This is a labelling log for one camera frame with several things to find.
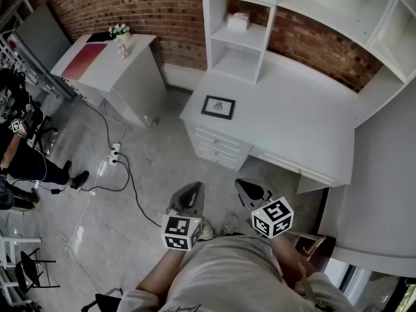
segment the red notebook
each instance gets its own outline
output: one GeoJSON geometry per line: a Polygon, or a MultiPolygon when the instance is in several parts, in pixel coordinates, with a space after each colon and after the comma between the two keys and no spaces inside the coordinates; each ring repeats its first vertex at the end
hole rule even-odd
{"type": "Polygon", "coordinates": [[[86,44],[60,76],[78,81],[106,46],[107,44],[86,44]]]}

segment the power strip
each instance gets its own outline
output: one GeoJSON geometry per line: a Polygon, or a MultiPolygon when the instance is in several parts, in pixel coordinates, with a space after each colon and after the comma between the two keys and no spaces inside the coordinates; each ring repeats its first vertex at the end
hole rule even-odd
{"type": "Polygon", "coordinates": [[[116,165],[117,163],[113,163],[113,161],[118,161],[118,154],[117,155],[115,155],[114,153],[115,152],[120,152],[120,149],[121,149],[121,145],[119,144],[119,143],[114,143],[113,145],[112,145],[112,147],[113,147],[113,149],[114,150],[112,150],[111,151],[111,154],[110,154],[110,164],[111,165],[116,165]]]}

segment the wall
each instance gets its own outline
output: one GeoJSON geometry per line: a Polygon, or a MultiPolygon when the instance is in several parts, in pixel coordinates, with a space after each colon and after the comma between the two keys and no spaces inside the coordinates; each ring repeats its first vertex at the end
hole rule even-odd
{"type": "MultiPolygon", "coordinates": [[[[127,23],[134,33],[155,34],[165,62],[205,70],[202,0],[30,0],[49,1],[69,36],[106,31],[127,23]]],[[[249,3],[230,4],[244,10],[254,23],[267,22],[268,11],[249,3]]],[[[269,50],[333,77],[359,92],[381,63],[332,29],[284,8],[278,9],[269,50]]]]}
{"type": "Polygon", "coordinates": [[[352,181],[339,219],[333,232],[325,225],[320,228],[348,250],[338,250],[333,257],[388,274],[403,270],[400,275],[416,276],[415,107],[413,80],[356,129],[352,181]]]}

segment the white desk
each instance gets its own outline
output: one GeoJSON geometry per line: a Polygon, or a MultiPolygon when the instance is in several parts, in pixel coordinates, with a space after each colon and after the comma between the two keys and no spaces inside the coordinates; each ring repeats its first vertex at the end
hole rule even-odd
{"type": "Polygon", "coordinates": [[[351,180],[355,99],[335,80],[268,52],[255,85],[208,71],[181,118],[204,159],[240,170],[253,155],[337,186],[351,180]],[[234,99],[232,120],[201,114],[207,95],[234,99]]]}
{"type": "MultiPolygon", "coordinates": [[[[89,34],[81,36],[58,61],[51,73],[61,76],[70,62],[88,44],[89,34]]],[[[151,120],[160,113],[166,88],[149,45],[156,38],[134,34],[126,48],[130,56],[122,60],[113,41],[91,63],[78,80],[65,81],[91,104],[98,106],[103,97],[130,122],[146,125],[144,116],[151,120]]]]}

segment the black sneaker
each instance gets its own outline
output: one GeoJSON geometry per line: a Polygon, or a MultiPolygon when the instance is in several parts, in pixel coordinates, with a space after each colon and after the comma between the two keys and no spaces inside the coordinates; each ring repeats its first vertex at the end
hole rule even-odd
{"type": "Polygon", "coordinates": [[[71,188],[74,190],[80,190],[81,187],[86,183],[90,173],[88,171],[84,171],[83,173],[77,175],[77,177],[72,179],[71,188]]]}
{"type": "Polygon", "coordinates": [[[66,161],[64,167],[62,168],[65,172],[69,173],[71,171],[72,162],[66,161]]]}
{"type": "Polygon", "coordinates": [[[32,203],[34,203],[35,205],[37,205],[39,203],[39,195],[38,192],[32,188],[31,190],[32,192],[32,203]]]}

